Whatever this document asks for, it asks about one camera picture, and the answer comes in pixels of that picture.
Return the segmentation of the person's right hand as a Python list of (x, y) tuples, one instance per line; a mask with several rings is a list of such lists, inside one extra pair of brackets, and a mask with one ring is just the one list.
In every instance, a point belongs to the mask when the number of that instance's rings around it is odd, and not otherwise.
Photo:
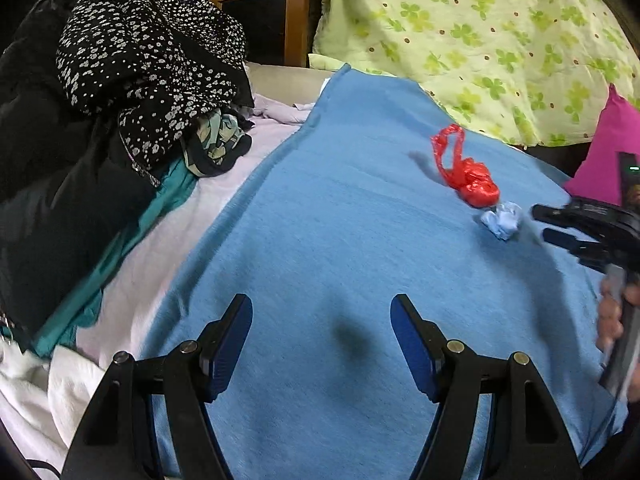
[(602, 352), (609, 352), (613, 344), (623, 336), (622, 306), (612, 294), (611, 282), (605, 278), (600, 285), (601, 299), (598, 304), (597, 341)]

